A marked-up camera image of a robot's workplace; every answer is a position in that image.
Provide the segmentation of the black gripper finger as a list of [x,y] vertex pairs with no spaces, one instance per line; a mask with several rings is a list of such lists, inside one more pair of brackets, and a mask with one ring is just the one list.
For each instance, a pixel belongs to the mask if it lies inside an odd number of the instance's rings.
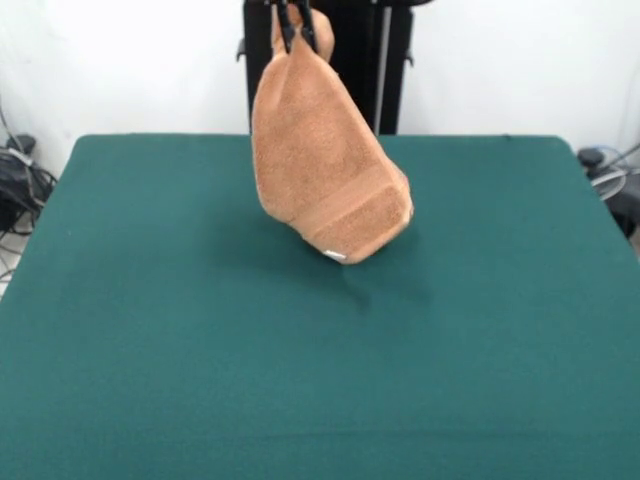
[[313,51],[317,51],[317,41],[313,23],[313,15],[308,0],[298,0],[298,11],[302,19],[301,33]]
[[277,0],[275,2],[275,6],[285,51],[289,53],[291,51],[296,31],[289,18],[288,1]]

